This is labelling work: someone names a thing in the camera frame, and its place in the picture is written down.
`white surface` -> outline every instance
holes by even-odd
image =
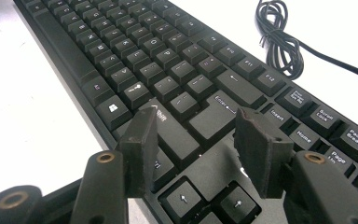
[[[258,1],[173,2],[264,61],[254,19]],[[286,4],[288,34],[358,66],[358,2]],[[305,71],[296,83],[358,123],[358,76],[302,52]],[[35,185],[50,193],[80,178],[99,150],[13,3],[0,0],[0,191]]]

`black cable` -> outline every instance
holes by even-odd
[[[255,13],[261,37],[260,43],[264,48],[268,42],[266,63],[282,74],[294,80],[304,71],[304,60],[300,47],[306,49],[318,58],[333,63],[358,75],[358,68],[341,62],[304,44],[300,40],[285,33],[284,27],[288,19],[286,4],[280,0],[259,1]]]

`keyboard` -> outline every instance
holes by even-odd
[[[296,151],[326,155],[358,189],[358,125],[173,3],[15,3],[108,148],[136,111],[157,108],[144,201],[159,223],[287,222],[282,200],[261,200],[241,169],[239,106],[263,113]],[[78,186],[46,196],[48,222],[69,218]]]

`computer keyboard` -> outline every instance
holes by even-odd
[[[326,155],[358,189],[358,125],[173,3],[15,3],[110,149],[136,111],[158,110],[144,198],[158,222],[286,222],[282,200],[260,199],[241,170],[239,106],[262,112],[296,151]],[[68,218],[78,184],[46,197],[47,222]]]

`shift key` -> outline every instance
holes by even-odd
[[[176,167],[185,169],[201,153],[200,144],[157,99],[150,100],[140,110],[150,106],[157,109],[158,145]]]
[[[238,104],[222,91],[206,100],[208,107],[189,121],[201,145],[211,147],[235,127]]]

